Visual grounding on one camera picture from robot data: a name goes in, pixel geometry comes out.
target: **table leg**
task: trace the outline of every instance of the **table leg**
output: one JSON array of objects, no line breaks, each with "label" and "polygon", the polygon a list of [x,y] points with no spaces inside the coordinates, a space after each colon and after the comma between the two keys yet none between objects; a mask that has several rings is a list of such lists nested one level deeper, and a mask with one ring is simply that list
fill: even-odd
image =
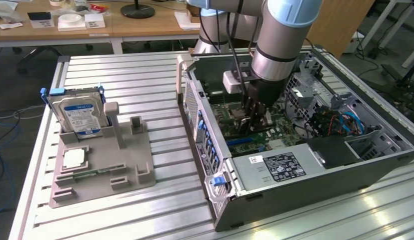
[{"label": "table leg", "polygon": [[379,48],[383,49],[386,47],[386,45],[388,44],[388,42],[390,42],[391,38],[394,37],[396,31],[399,30],[400,26],[406,22],[406,19],[408,18],[412,11],[414,11],[414,6],[410,6],[408,9],[406,10],[406,12],[399,17],[399,20],[395,23],[394,27],[391,28],[391,31],[388,31],[386,37],[383,38],[380,45],[379,45]]},{"label": "table leg", "polygon": [[364,37],[364,40],[363,40],[362,43],[360,43],[360,46],[362,46],[363,49],[366,48],[366,46],[367,46],[370,40],[372,39],[372,37],[374,37],[374,35],[375,35],[375,33],[376,33],[376,31],[378,31],[378,29],[379,29],[379,27],[380,27],[383,21],[386,20],[386,18],[387,18],[387,16],[388,16],[390,12],[391,12],[391,10],[392,10],[392,8],[394,8],[394,6],[395,6],[395,4],[396,4],[396,1],[395,1],[395,0],[391,0],[391,1],[388,2],[387,6],[386,6],[386,9],[383,10],[383,12],[382,12],[382,14],[380,14],[378,20],[375,21],[375,23],[374,23],[374,25],[372,25],[372,27],[371,27],[370,32],[367,33],[367,36]]},{"label": "table leg", "polygon": [[112,37],[111,38],[111,44],[113,49],[113,54],[123,54],[123,38],[121,37]]},{"label": "table leg", "polygon": [[407,60],[403,62],[403,64],[400,66],[406,69],[412,65],[412,63],[414,63],[414,52],[408,56]]}]

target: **floor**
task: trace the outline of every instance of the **floor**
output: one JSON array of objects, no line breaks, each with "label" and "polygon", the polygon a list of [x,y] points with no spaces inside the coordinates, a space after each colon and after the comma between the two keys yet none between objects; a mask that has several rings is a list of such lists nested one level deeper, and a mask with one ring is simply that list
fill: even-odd
[{"label": "floor", "polygon": [[[366,18],[359,30],[364,33],[368,32],[378,16]],[[386,21],[382,25],[374,39],[379,39],[384,30],[392,23]],[[151,43],[151,48],[145,49],[144,42],[127,43],[124,45],[125,53],[139,53],[139,52],[159,52],[159,51],[175,51],[179,50],[177,43],[173,42],[173,48],[169,41],[157,41]],[[192,47],[195,44],[193,40],[183,41],[185,47]],[[370,43],[367,50],[374,47],[375,42]],[[400,74],[407,72],[406,69],[400,67],[400,64],[411,54],[414,50],[414,33],[406,29],[398,31],[398,35],[390,42],[387,46],[387,56],[380,55],[374,61],[378,64],[390,64],[395,67]],[[28,74],[21,76],[16,73],[15,65],[19,59],[27,54],[33,48],[24,47],[23,53],[13,54],[11,48],[3,48],[0,51],[0,111],[1,110],[17,110],[28,106],[35,106],[43,104],[40,100],[40,88],[49,87],[55,67],[56,67],[56,56],[51,52],[44,52],[39,55],[27,65]],[[57,46],[59,51],[68,56],[77,55],[105,55],[112,54],[112,47],[109,44],[95,44],[93,50],[87,51],[84,45],[72,46]],[[343,64],[359,74],[360,72],[374,68],[375,66],[358,59],[352,54],[344,54],[340,57]],[[380,75],[380,69],[363,74],[363,78],[372,81],[380,82],[383,76]],[[28,110],[21,114],[21,117],[36,116],[43,112],[41,108]],[[11,112],[3,112],[1,116],[9,114]],[[36,140],[36,134],[39,131],[41,118],[23,119],[19,123],[19,135],[15,140],[3,148],[0,148],[0,154],[3,160],[7,162],[11,178],[15,184],[15,199],[19,199],[27,168],[29,164],[29,159],[32,155],[32,148]],[[16,119],[11,118],[3,120],[1,123],[15,124]],[[8,131],[9,126],[0,125],[0,136]],[[7,176],[0,180],[0,208],[7,203],[9,196],[12,195],[11,184]],[[8,238],[12,220],[15,216],[17,201],[12,201],[8,206],[5,206],[4,211],[0,213],[0,240]]]}]

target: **black object on desk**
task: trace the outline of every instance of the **black object on desk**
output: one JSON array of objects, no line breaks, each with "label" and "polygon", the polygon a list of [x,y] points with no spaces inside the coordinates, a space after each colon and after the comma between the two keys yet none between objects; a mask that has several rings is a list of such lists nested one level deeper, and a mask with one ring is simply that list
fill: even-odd
[{"label": "black object on desk", "polygon": [[147,5],[139,4],[139,0],[133,0],[133,4],[120,8],[120,13],[132,19],[147,19],[155,15],[155,9]]}]

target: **motherboard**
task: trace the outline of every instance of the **motherboard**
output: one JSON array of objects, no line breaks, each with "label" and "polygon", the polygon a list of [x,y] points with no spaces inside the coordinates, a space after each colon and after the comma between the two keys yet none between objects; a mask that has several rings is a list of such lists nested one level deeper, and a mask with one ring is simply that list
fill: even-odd
[{"label": "motherboard", "polygon": [[211,108],[233,157],[286,148],[296,145],[302,140],[279,104],[275,104],[268,109],[269,127],[257,132],[249,131],[244,133],[240,133],[237,128],[239,123],[245,118],[241,103],[237,101],[212,104]]}]

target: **hard drive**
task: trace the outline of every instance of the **hard drive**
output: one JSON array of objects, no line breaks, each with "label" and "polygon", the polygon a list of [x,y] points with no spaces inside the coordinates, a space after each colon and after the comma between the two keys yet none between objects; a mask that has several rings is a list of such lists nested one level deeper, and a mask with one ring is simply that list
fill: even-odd
[{"label": "hard drive", "polygon": [[79,139],[101,136],[101,128],[109,126],[103,111],[104,89],[101,86],[84,89],[52,88],[40,90],[41,98],[49,105],[64,133],[75,132]]}]

